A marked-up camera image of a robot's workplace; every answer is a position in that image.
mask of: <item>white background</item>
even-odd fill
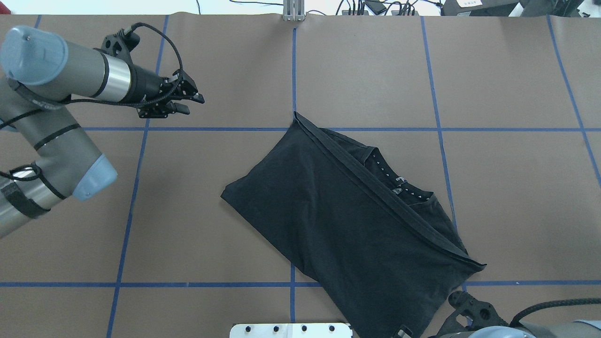
[[[198,13],[195,0],[1,0],[14,14],[173,14],[179,11]],[[281,2],[282,0],[263,0]],[[282,13],[281,6],[257,4],[235,4],[229,0],[199,0],[202,14],[263,14]],[[339,0],[305,0],[305,10],[320,10],[334,15]],[[439,15],[440,11],[432,4],[418,1],[415,4],[421,15]],[[347,9],[346,2],[341,10]],[[592,0],[585,0],[579,7],[591,16],[601,17],[601,7]]]

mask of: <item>light blue joint cap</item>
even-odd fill
[[[517,328],[505,326],[491,326],[481,328],[474,332],[470,338],[536,338],[531,333],[526,333]]]
[[[116,179],[117,171],[105,154],[102,154],[79,181],[73,196],[80,201],[85,201],[111,185]]]
[[[7,132],[16,132],[17,129],[15,127],[11,127],[11,126],[6,126],[2,129],[0,129],[0,131],[7,131]]]
[[[68,58],[67,42],[60,35],[23,25],[6,33],[0,49],[4,73],[25,85],[43,85],[54,80]]]

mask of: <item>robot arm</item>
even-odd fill
[[[491,303],[479,301],[467,292],[453,292],[448,302],[455,311],[444,322],[438,334],[431,338],[601,338],[601,321],[575,321],[548,327],[521,321],[528,314],[538,310],[559,306],[601,304],[601,298],[580,298],[536,304],[518,313],[510,323],[497,314]],[[459,316],[469,318],[470,324],[467,327],[459,324],[457,321]]]
[[[6,35],[0,63],[0,123],[16,128],[40,158],[0,177],[0,238],[61,200],[87,200],[110,185],[117,172],[65,108],[72,102],[126,105],[141,118],[165,118],[187,106],[173,100],[204,103],[194,81],[180,69],[163,78],[134,65],[129,52],[139,43],[138,23],[108,35],[101,49],[90,49],[28,26]],[[71,100],[71,94],[95,100]]]

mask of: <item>metal bracket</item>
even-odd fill
[[[347,323],[237,324],[230,338],[352,338]]]
[[[455,308],[447,320],[442,324],[441,329],[435,337],[446,336],[447,334],[456,334],[459,332],[478,331],[481,328],[502,326],[508,327],[509,324],[499,317],[491,303],[479,301],[464,291],[455,291],[448,298],[449,304]],[[467,327],[457,322],[457,317],[464,316],[472,320],[472,324]]]
[[[305,0],[284,0],[284,21],[305,21]]]

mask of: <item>silver metal ring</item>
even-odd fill
[[[132,75],[129,71],[129,66],[125,61],[106,55],[106,60],[109,64],[109,76],[106,80],[105,89],[97,98],[119,102],[123,100],[132,82]]]

